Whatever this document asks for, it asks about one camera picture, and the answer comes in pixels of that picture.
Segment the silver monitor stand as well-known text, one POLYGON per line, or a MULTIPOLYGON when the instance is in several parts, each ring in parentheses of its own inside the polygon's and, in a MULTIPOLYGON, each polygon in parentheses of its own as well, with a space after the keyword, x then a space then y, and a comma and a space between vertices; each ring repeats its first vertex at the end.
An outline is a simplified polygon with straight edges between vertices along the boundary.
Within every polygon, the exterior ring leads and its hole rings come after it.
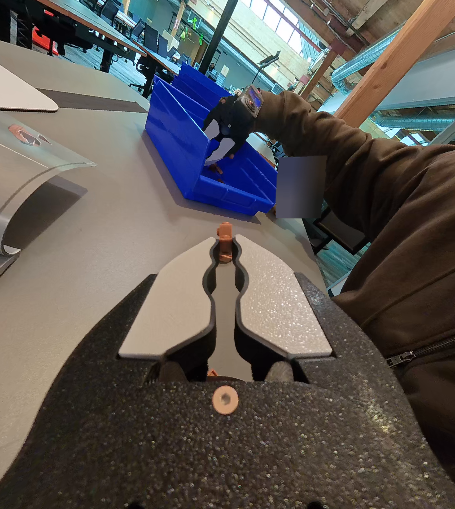
POLYGON ((59 106, 0 65, 0 110, 56 112, 59 106))

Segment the open instruction booklet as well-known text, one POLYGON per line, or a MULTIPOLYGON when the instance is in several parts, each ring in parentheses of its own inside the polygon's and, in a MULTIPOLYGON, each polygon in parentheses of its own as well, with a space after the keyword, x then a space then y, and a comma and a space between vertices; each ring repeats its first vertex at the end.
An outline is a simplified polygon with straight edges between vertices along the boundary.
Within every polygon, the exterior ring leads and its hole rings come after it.
POLYGON ((96 165, 0 111, 0 276, 19 256, 6 232, 28 198, 62 172, 96 165))

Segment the green neon sign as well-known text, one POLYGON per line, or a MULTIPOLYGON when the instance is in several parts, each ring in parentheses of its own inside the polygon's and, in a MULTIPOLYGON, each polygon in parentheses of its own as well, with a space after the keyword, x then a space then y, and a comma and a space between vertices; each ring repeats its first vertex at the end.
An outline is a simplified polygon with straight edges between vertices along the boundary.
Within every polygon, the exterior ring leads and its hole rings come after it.
POLYGON ((203 45, 204 34, 202 32, 203 19, 196 15, 193 11, 187 13, 180 21, 177 31, 178 39, 182 41, 190 41, 193 44, 203 45))

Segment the black column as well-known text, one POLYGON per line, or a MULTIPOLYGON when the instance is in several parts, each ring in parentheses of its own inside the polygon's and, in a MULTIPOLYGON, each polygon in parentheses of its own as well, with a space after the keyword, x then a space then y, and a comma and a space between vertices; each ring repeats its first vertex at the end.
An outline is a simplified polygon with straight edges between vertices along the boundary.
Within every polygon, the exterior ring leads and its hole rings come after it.
POLYGON ((225 29, 231 20, 232 14, 237 6, 238 1, 227 1, 222 15, 218 21, 217 27, 212 35, 211 42, 209 43, 202 61, 200 62, 199 72, 205 75, 209 69, 211 61, 217 51, 218 45, 224 35, 225 29))

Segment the wooden post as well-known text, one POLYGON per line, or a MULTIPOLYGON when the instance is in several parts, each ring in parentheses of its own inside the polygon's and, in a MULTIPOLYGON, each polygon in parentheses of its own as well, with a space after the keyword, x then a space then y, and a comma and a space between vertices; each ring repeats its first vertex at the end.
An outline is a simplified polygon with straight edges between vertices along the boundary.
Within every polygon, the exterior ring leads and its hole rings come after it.
POLYGON ((359 127, 455 18, 455 1, 423 1, 334 116, 359 127))

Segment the brown jacket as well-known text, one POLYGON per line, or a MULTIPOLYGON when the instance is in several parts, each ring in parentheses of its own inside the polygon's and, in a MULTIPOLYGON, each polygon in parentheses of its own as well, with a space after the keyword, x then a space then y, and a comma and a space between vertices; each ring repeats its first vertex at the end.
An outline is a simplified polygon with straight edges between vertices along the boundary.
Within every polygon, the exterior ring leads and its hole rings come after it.
POLYGON ((455 482, 455 145, 364 142, 329 191, 370 247, 337 298, 455 482))

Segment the orange brick with side stud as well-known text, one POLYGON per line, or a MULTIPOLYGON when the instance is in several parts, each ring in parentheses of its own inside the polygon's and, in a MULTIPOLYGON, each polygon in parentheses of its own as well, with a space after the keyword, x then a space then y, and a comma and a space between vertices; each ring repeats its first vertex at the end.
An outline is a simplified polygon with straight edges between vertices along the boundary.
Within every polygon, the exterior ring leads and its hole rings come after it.
POLYGON ((219 263, 230 263, 233 258, 233 231, 232 224, 228 221, 222 222, 217 228, 218 236, 218 260, 219 263))

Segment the blue plastic bin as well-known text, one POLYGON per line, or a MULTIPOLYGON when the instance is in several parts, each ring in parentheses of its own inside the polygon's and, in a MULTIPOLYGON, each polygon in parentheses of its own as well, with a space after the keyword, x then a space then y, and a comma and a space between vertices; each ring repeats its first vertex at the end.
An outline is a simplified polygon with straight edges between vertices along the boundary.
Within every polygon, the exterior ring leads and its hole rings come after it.
POLYGON ((267 213, 275 204, 277 170, 245 142, 233 159, 217 162, 222 175, 210 171, 204 166, 209 139, 202 131, 207 114, 204 106, 156 78, 146 131, 180 192, 186 199, 249 216, 267 213))
POLYGON ((208 110, 230 93, 190 65, 183 63, 172 85, 208 110))

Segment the silver ventilation duct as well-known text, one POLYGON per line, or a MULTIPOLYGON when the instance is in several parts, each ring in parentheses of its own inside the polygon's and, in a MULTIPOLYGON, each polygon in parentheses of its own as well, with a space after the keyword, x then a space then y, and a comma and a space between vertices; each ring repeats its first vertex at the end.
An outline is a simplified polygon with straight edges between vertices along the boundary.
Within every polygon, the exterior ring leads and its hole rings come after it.
POLYGON ((352 60, 346 62, 333 71, 331 75, 333 86, 344 95, 347 95, 349 93, 349 89, 345 83, 345 79, 377 61, 405 24, 406 22, 401 23, 385 37, 365 48, 362 52, 353 57, 352 60))

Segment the grey desk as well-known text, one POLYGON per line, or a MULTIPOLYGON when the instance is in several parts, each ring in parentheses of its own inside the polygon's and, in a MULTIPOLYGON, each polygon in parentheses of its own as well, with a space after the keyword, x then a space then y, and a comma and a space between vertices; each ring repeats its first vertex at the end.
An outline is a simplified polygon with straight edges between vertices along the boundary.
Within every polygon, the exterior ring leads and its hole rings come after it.
POLYGON ((71 169, 24 210, 36 232, 0 278, 0 479, 55 377, 84 336, 149 274, 214 237, 225 221, 319 289, 301 220, 255 217, 183 198, 136 111, 65 108, 9 114, 96 162, 71 169))

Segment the black tripod stand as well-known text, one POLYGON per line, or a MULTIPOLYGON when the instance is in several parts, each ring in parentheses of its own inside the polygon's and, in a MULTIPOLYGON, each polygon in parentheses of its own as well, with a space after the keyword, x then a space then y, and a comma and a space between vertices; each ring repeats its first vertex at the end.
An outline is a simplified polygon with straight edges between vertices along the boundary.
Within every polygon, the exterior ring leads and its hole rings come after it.
POLYGON ((265 59, 261 60, 258 63, 258 70, 257 70, 256 76, 253 80, 253 83, 259 77, 259 74, 263 71, 263 69, 269 67, 272 63, 275 63, 276 61, 279 60, 280 54, 281 54, 281 50, 278 50, 276 52, 276 54, 270 55, 269 57, 266 57, 265 59))

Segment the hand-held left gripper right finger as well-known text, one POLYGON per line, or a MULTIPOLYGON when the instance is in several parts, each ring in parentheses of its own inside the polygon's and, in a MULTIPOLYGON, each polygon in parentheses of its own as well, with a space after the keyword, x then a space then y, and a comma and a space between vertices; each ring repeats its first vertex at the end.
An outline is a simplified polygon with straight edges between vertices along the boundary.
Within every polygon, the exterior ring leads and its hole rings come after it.
POLYGON ((287 360, 331 356, 333 349, 295 272, 243 235, 235 236, 233 248, 240 332, 287 360))

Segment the black office chair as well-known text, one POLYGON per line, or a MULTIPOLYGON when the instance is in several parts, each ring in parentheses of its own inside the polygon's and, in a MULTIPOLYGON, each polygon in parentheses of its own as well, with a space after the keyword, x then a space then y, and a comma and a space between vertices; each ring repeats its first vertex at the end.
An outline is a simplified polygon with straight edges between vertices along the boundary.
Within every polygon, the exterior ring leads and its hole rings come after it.
MULTIPOLYGON (((157 54, 159 35, 158 32, 149 26, 148 23, 143 24, 142 20, 139 20, 131 32, 131 37, 134 37, 135 43, 138 44, 141 35, 143 35, 142 45, 145 47, 145 51, 150 51, 154 54, 157 54)), ((142 96, 144 98, 147 98, 149 95, 157 66, 158 61, 155 60, 149 53, 140 55, 137 62, 135 63, 136 70, 146 78, 146 82, 142 89, 142 96)))

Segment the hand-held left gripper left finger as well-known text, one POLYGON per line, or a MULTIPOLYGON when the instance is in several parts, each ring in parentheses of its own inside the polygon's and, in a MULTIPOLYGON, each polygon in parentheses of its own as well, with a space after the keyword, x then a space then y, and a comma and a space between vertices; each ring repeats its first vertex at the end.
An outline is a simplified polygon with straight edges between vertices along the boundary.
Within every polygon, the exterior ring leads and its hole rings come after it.
POLYGON ((160 270, 122 342, 119 357, 162 360, 213 330, 215 310, 208 276, 216 266, 216 245, 217 239, 206 238, 160 270))

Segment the person's right forearm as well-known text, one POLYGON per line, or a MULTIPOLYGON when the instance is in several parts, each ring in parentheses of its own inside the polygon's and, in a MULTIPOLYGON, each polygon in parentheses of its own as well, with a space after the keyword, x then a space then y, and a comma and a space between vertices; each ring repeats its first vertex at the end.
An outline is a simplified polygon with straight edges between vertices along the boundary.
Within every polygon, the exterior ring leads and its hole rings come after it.
POLYGON ((256 118, 255 131, 282 144, 289 157, 325 156, 325 185, 322 192, 328 206, 341 218, 340 191, 329 191, 334 177, 364 142, 390 142, 372 137, 359 128, 347 126, 327 112, 315 111, 293 92, 278 95, 263 91, 264 103, 256 118))

